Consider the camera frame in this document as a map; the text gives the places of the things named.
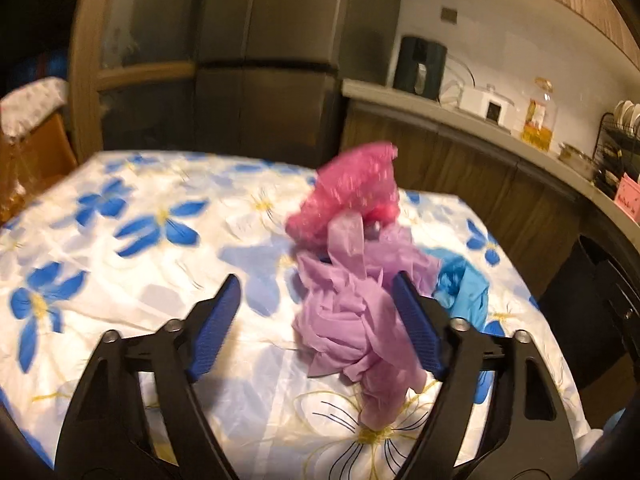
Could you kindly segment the wooden lower cabinets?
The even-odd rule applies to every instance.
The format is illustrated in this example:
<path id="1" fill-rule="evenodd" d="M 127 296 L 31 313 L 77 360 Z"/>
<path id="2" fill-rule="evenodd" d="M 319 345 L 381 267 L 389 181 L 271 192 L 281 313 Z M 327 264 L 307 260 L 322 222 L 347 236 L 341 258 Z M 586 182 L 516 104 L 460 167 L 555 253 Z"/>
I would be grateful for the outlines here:
<path id="1" fill-rule="evenodd" d="M 639 283 L 639 228 L 584 180 L 570 183 L 472 133 L 349 100 L 342 147 L 390 141 L 397 183 L 461 198 L 540 296 L 585 235 Z"/>

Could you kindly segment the black air fryer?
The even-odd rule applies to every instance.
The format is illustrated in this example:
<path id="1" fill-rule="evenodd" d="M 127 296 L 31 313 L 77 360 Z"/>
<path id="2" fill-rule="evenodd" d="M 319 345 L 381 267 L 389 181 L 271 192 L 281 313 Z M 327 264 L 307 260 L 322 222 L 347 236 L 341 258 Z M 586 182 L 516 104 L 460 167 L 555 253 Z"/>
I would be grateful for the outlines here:
<path id="1" fill-rule="evenodd" d="M 439 100 L 447 47 L 416 36 L 402 36 L 393 88 L 432 101 Z"/>

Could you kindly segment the clear plastic bag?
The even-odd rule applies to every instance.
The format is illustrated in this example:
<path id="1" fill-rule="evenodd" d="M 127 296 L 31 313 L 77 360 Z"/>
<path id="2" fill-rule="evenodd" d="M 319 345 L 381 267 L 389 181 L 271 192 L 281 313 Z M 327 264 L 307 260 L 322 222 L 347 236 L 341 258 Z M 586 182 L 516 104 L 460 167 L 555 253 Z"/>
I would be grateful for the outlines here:
<path id="1" fill-rule="evenodd" d="M 20 146 L 1 135 L 1 224 L 16 217 L 28 201 Z"/>

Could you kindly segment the white rice cooker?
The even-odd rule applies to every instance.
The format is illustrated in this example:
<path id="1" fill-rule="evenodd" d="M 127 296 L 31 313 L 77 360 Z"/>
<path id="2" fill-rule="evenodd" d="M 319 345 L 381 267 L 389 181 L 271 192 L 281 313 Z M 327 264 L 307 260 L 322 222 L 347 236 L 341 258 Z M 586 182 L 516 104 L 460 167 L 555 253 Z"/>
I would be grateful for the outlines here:
<path id="1" fill-rule="evenodd" d="M 464 86 L 458 109 L 506 130 L 511 130 L 514 126 L 513 101 L 498 93 L 490 84 L 486 87 Z"/>

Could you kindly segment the wooden glass door cabinet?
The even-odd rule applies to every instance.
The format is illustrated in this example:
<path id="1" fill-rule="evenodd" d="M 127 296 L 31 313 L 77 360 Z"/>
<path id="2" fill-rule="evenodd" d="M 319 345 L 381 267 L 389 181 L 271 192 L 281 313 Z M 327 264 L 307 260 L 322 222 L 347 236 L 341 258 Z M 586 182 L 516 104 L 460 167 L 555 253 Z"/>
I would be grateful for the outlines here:
<path id="1" fill-rule="evenodd" d="M 68 60 L 72 147 L 192 151 L 204 0 L 78 0 Z"/>

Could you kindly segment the wall power socket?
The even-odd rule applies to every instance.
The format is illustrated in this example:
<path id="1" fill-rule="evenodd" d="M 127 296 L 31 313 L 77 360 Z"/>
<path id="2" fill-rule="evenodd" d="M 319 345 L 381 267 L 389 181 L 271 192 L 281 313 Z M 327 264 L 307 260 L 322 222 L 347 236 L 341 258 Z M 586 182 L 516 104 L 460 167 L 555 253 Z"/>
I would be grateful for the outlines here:
<path id="1" fill-rule="evenodd" d="M 454 8 L 448 8 L 448 6 L 443 6 L 440 9 L 440 20 L 448 24 L 457 24 L 458 10 Z"/>

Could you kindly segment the polka dot cloth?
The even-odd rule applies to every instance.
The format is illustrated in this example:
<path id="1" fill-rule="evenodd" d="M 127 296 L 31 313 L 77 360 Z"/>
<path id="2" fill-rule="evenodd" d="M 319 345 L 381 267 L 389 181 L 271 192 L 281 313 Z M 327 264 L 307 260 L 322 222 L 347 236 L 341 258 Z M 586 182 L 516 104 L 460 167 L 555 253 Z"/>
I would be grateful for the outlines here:
<path id="1" fill-rule="evenodd" d="M 46 77 L 25 84 L 1 100 L 1 130 L 9 142 L 22 140 L 67 103 L 68 83 Z"/>

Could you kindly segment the orange chair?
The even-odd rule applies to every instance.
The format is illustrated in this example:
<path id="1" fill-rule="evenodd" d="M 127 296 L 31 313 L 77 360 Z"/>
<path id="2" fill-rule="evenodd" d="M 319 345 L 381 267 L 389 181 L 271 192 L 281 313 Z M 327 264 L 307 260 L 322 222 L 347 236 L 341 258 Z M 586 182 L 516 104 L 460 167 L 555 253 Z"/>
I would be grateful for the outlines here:
<path id="1" fill-rule="evenodd" d="M 22 140 L 14 143 L 20 146 L 24 159 L 28 192 L 28 201 L 22 210 L 33 205 L 37 197 L 78 167 L 59 112 L 54 112 Z"/>

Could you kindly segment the cooking oil bottle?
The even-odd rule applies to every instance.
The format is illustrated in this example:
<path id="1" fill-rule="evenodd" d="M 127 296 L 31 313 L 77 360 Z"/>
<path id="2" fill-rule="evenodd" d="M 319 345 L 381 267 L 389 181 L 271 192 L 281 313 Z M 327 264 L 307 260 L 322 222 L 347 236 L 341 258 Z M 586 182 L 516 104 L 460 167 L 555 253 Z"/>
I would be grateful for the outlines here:
<path id="1" fill-rule="evenodd" d="M 553 97 L 551 81 L 536 77 L 534 90 L 530 92 L 528 99 L 521 140 L 539 151 L 548 153 L 557 114 L 558 107 Z"/>

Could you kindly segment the purple rubber glove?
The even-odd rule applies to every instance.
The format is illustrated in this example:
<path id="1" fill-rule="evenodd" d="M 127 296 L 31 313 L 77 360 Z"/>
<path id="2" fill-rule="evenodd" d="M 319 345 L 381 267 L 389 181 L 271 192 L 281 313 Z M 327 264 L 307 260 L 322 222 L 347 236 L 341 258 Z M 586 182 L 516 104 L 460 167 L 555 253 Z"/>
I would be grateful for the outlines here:
<path id="1" fill-rule="evenodd" d="M 367 237 L 355 211 L 331 220 L 326 252 L 326 261 L 313 252 L 297 256 L 306 294 L 293 326 L 314 352 L 309 376 L 338 373 L 356 382 L 361 422 L 381 430 L 396 419 L 407 392 L 421 392 L 426 383 L 392 298 L 394 277 L 407 273 L 418 292 L 430 296 L 442 264 L 397 223 Z"/>

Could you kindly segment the black trash bin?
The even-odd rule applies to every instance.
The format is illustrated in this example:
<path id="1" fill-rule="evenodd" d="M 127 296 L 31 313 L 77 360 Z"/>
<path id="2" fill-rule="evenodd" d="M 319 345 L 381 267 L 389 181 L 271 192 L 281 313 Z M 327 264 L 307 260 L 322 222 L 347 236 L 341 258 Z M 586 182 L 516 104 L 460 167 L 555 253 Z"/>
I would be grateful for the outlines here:
<path id="1" fill-rule="evenodd" d="M 594 240 L 578 237 L 538 307 L 578 389 L 592 385 L 625 354 L 639 376 L 639 291 Z"/>

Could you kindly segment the pink utensil holder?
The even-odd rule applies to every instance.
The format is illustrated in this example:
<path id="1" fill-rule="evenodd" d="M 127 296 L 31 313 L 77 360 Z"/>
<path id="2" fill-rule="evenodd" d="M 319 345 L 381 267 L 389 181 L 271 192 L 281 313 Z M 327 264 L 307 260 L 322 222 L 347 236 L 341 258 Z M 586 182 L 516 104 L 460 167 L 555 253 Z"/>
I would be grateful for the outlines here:
<path id="1" fill-rule="evenodd" d="M 640 223 L 640 184 L 632 180 L 628 174 L 623 174 L 620 179 L 614 203 L 633 222 Z"/>

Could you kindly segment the blue floral tablecloth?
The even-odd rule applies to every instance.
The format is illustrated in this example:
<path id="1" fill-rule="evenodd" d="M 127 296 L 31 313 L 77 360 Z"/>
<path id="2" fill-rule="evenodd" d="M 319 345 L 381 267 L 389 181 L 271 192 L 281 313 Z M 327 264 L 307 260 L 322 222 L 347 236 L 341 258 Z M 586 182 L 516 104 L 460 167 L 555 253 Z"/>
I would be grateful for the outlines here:
<path id="1" fill-rule="evenodd" d="M 243 300 L 195 385 L 243 479 L 389 479 L 435 402 L 429 380 L 397 417 L 360 425 L 357 387 L 310 378 L 292 327 L 302 295 L 284 222 L 312 170 L 236 157 L 101 154 L 1 231 L 1 400 L 52 462 L 99 338 L 154 332 L 229 274 Z"/>

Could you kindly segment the black dish rack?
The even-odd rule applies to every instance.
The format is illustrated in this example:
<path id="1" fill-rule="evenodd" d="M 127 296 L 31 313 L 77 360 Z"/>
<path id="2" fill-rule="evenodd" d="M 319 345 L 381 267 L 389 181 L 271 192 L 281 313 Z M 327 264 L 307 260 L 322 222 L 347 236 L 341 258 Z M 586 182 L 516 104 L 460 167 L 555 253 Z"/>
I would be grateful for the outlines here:
<path id="1" fill-rule="evenodd" d="M 620 101 L 600 119 L 593 159 L 598 166 L 596 187 L 614 198 L 624 174 L 639 181 L 639 104 Z"/>

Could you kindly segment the pink plastic bag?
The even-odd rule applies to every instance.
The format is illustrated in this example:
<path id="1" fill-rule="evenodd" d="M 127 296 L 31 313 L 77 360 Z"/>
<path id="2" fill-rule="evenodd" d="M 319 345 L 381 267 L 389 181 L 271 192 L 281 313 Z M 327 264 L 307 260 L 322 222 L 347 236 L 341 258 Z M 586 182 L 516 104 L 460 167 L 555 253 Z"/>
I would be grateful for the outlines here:
<path id="1" fill-rule="evenodd" d="M 286 234 L 302 246 L 323 246 L 329 223 L 348 210 L 360 214 L 365 224 L 395 222 L 399 216 L 397 155 L 393 143 L 376 141 L 334 157 L 318 169 L 314 189 L 286 219 Z"/>

